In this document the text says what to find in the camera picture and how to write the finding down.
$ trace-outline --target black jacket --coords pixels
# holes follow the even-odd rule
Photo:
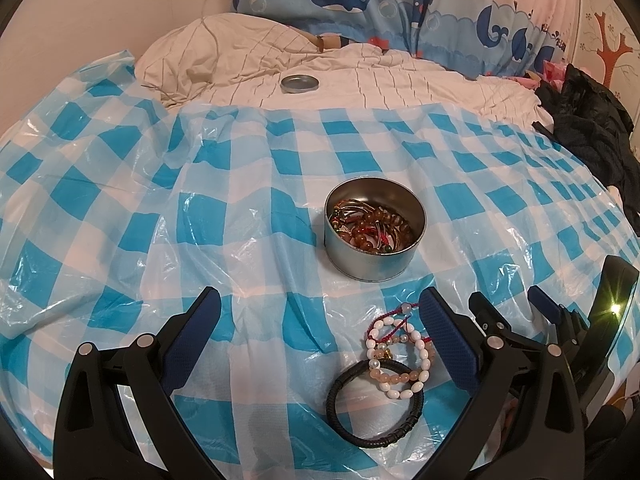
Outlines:
[[[562,92],[543,82],[536,95],[554,118],[552,140],[583,161],[604,186],[618,188],[625,216],[640,236],[640,162],[631,152],[634,124],[623,105],[573,65],[566,69]]]

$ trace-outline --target whale print curtain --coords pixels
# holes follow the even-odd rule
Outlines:
[[[465,76],[542,72],[575,41],[579,0],[233,0],[237,12],[429,59]]]

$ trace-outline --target blue gripper pad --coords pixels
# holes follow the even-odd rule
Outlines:
[[[473,397],[480,386],[478,356],[458,329],[453,319],[456,314],[433,287],[420,295],[418,312],[451,379]]]
[[[198,297],[189,310],[194,306],[196,306],[194,312],[174,339],[162,361],[160,384],[168,396],[172,391],[186,384],[213,329],[220,320],[222,302],[215,288],[211,288],[203,298]]]
[[[548,295],[537,285],[530,286],[527,291],[527,299],[536,309],[540,311],[549,323],[557,325],[562,319],[560,306],[556,304]]]

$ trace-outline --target metal lid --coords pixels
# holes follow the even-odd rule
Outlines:
[[[302,94],[318,90],[320,82],[315,77],[304,74],[289,75],[280,82],[282,91],[287,94]]]

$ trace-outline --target white wall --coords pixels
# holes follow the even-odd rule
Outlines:
[[[0,132],[79,66],[157,38],[231,0],[24,0],[0,36]]]

